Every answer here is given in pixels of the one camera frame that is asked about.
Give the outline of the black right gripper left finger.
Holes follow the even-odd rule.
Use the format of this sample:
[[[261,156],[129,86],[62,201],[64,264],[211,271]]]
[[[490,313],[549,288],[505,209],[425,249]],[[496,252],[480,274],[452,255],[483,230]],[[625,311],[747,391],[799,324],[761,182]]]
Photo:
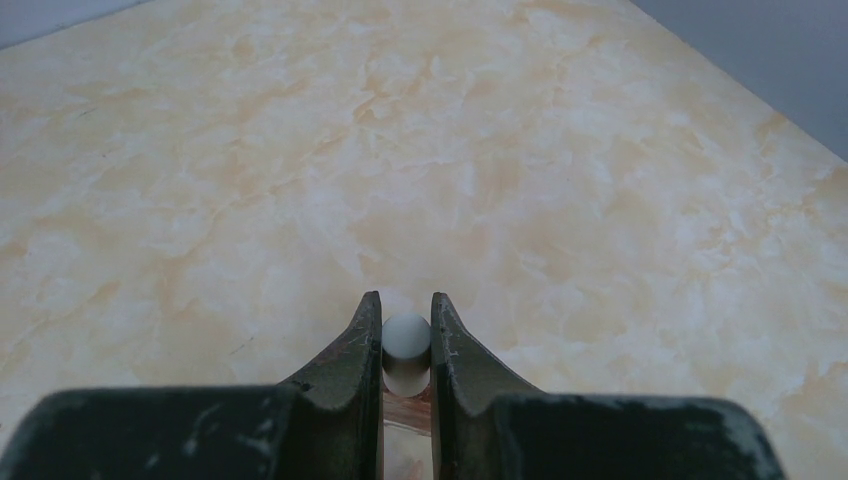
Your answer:
[[[266,385],[64,390],[24,418],[5,479],[379,479],[381,302]]]

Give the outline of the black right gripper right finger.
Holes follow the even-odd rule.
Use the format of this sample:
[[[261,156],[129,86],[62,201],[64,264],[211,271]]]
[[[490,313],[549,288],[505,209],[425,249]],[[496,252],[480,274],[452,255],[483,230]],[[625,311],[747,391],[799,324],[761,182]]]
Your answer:
[[[709,397],[547,393],[431,305],[438,479],[781,479],[755,418]]]

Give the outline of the nail polish bottle white cap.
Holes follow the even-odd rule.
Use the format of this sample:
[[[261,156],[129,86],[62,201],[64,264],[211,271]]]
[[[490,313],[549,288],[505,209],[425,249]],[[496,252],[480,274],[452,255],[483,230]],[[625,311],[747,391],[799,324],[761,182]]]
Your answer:
[[[385,477],[431,479],[430,324],[415,313],[382,326]]]

